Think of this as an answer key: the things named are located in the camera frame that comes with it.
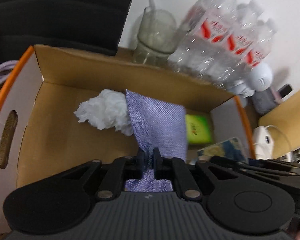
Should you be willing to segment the water bottle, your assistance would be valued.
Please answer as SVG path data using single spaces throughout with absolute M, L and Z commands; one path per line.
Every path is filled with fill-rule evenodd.
M 247 47 L 239 45 L 243 37 L 230 35 L 227 44 L 236 46 L 233 51 L 225 50 L 218 54 L 210 68 L 213 83 L 222 89 L 234 87 L 237 81 L 244 81 L 247 74 L 269 55 L 277 27 L 270 18 L 259 21 L 253 30 L 255 37 Z
M 236 7 L 237 0 L 198 0 L 181 24 L 186 36 L 171 60 L 189 67 L 211 57 L 233 27 Z
M 220 44 L 214 44 L 203 59 L 195 64 L 194 74 L 214 83 L 237 79 L 237 65 L 257 40 L 257 22 L 262 13 L 263 9 L 255 0 L 248 4 L 239 4 L 233 25 Z

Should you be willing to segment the glass cup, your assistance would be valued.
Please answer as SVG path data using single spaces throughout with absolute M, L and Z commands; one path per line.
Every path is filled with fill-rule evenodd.
M 177 23 L 169 11 L 157 7 L 155 0 L 148 1 L 149 6 L 143 10 L 133 61 L 158 67 L 163 66 L 175 51 Z

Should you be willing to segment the black paper bag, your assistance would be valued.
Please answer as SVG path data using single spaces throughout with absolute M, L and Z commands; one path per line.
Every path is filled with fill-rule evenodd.
M 117 53 L 132 0 L 0 0 L 0 62 L 30 46 Z

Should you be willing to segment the grey small box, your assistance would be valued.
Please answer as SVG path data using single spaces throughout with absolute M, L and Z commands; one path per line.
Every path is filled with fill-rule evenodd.
M 280 105 L 282 98 L 277 90 L 269 87 L 264 91 L 255 92 L 252 96 L 252 102 L 257 113 L 265 115 Z

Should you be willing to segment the white power adapter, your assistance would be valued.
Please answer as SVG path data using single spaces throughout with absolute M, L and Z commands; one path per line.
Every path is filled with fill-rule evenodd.
M 274 149 L 274 141 L 264 126 L 258 126 L 253 132 L 253 142 L 256 159 L 271 159 Z

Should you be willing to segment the left water bottle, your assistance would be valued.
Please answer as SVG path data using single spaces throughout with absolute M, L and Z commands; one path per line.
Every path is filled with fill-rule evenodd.
M 171 60 L 189 67 L 211 57 L 233 27 L 236 7 L 237 0 L 198 0 L 181 24 L 186 36 Z

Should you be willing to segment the red orange cardboard box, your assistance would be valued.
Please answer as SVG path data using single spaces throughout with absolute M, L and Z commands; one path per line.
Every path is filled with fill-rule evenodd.
M 252 130 L 237 96 L 185 74 L 119 57 L 44 45 L 29 47 L 0 91 L 0 234 L 10 228 L 2 211 L 16 187 L 93 159 L 111 163 L 138 145 L 114 129 L 80 123 L 75 110 L 104 89 L 127 90 L 207 114 L 215 138 L 239 137 L 255 155 Z

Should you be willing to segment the right water bottle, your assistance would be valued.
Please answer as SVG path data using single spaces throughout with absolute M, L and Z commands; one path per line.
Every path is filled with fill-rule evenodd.
M 244 81 L 247 74 L 269 55 L 277 27 L 270 18 L 259 21 L 253 30 L 255 37 L 247 47 L 239 45 L 243 37 L 230 35 L 227 44 L 236 46 L 233 51 L 225 50 L 218 54 L 210 68 L 213 83 L 222 89 L 234 87 L 237 81 Z

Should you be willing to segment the purple knitted cloth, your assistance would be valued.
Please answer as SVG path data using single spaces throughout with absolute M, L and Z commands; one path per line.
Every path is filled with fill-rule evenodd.
M 169 192 L 169 180 L 154 178 L 152 167 L 153 150 L 158 148 L 162 157 L 176 157 L 183 161 L 187 155 L 185 115 L 182 105 L 149 98 L 126 91 L 128 113 L 139 148 L 149 161 L 142 179 L 126 181 L 125 189 L 131 192 Z

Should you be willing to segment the green packet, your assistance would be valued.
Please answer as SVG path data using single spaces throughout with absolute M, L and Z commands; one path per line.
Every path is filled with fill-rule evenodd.
M 204 145 L 213 142 L 208 120 L 202 115 L 185 115 L 186 135 L 189 145 Z

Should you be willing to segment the blue yellow patterned packet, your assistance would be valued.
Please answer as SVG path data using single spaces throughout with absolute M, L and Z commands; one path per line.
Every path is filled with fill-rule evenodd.
M 197 151 L 198 158 L 207 156 L 219 156 L 234 161 L 247 163 L 248 157 L 245 155 L 244 148 L 238 137 L 233 137 L 223 142 L 218 142 L 210 146 L 206 146 Z

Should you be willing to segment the middle water bottle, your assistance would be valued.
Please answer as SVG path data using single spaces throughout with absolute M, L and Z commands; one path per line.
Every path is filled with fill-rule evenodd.
M 220 44 L 214 44 L 203 59 L 195 64 L 194 74 L 214 83 L 237 79 L 237 65 L 257 40 L 257 22 L 262 13 L 263 9 L 255 0 L 248 4 L 239 4 L 233 25 Z

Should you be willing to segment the white tissue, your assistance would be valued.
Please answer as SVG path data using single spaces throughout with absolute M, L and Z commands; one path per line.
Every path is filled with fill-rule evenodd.
M 133 135 L 125 94 L 104 89 L 94 98 L 79 104 L 74 111 L 78 122 L 88 122 L 99 129 L 114 128 L 126 136 Z

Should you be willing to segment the yellow thermos jug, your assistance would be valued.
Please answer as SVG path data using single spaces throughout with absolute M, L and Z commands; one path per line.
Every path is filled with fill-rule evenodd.
M 258 125 L 268 127 L 274 140 L 274 159 L 300 148 L 300 90 L 262 116 Z

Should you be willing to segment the white astronaut figure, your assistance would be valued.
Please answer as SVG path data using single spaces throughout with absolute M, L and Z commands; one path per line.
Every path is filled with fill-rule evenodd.
M 255 92 L 268 89 L 273 81 L 273 72 L 266 62 L 259 63 L 252 69 L 245 69 L 240 76 L 227 84 L 228 91 L 243 98 L 251 97 Z

